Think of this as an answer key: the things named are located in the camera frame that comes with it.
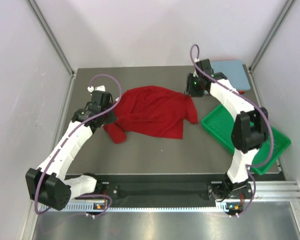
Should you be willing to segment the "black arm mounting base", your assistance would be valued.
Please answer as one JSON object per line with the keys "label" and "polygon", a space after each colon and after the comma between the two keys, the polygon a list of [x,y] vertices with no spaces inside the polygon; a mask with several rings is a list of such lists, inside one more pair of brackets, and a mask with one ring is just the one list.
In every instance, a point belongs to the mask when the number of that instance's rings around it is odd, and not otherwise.
{"label": "black arm mounting base", "polygon": [[225,174],[99,174],[95,194],[113,207],[212,207],[216,200],[247,203],[252,186],[223,193]]}

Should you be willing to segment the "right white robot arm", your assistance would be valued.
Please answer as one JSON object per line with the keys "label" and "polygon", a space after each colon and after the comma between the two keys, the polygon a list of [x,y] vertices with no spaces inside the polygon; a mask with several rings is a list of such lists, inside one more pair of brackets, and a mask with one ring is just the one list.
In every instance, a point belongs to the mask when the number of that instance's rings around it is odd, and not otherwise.
{"label": "right white robot arm", "polygon": [[256,109],[242,98],[222,72],[214,72],[209,59],[195,59],[194,63],[194,73],[187,75],[185,94],[203,97],[209,93],[222,104],[234,121],[231,132],[234,154],[222,187],[224,197],[235,198],[247,185],[248,166],[268,140],[268,112],[263,107]]}

